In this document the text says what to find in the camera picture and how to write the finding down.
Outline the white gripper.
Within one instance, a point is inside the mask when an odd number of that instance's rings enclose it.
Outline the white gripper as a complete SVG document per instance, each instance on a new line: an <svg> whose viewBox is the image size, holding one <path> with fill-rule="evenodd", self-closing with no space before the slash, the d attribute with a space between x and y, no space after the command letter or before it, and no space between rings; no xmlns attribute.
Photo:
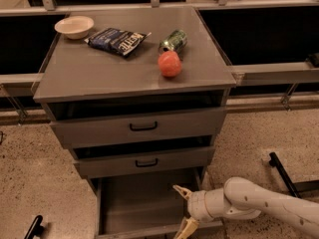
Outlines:
<svg viewBox="0 0 319 239"><path fill-rule="evenodd" d="M187 200L187 210L191 216L182 219L173 239L187 239L197 230L199 222L210 222L214 218L222 217L229 208L222 188L195 192L177 184L172 188Z"/></svg>

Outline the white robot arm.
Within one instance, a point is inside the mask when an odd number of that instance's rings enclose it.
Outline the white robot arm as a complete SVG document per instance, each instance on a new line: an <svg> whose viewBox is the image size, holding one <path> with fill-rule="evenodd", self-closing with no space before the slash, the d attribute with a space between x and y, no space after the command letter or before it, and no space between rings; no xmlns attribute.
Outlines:
<svg viewBox="0 0 319 239"><path fill-rule="evenodd" d="M219 189L190 191L174 185L186 200L189 218L183 218L173 239L187 239L200 223L217 217L246 220L261 212L271 215L307 235L319 238L319 204L267 190L242 177L231 177Z"/></svg>

